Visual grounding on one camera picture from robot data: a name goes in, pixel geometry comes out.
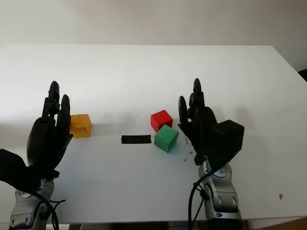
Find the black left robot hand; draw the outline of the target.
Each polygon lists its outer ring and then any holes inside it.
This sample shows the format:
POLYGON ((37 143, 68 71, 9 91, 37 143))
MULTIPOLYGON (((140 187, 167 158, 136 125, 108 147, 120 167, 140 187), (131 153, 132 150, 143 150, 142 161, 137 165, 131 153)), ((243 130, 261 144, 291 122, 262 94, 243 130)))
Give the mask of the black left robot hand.
POLYGON ((27 147, 27 161, 45 178, 58 178, 55 170, 62 160, 73 134, 68 95, 60 98, 59 84, 53 81, 45 98, 43 112, 33 124, 27 147))

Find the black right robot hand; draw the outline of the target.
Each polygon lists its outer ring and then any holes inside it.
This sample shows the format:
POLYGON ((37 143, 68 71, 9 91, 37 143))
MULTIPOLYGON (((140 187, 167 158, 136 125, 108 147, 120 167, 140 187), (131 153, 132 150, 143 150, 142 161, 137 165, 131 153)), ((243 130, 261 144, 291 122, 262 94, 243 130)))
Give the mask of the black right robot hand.
POLYGON ((179 128, 190 140, 196 156, 194 162, 197 166, 208 156, 209 151, 209 129, 217 124, 216 117, 211 108, 205 105, 201 83, 198 78, 194 80, 193 92, 189 97, 189 107, 185 98, 179 97, 179 128))

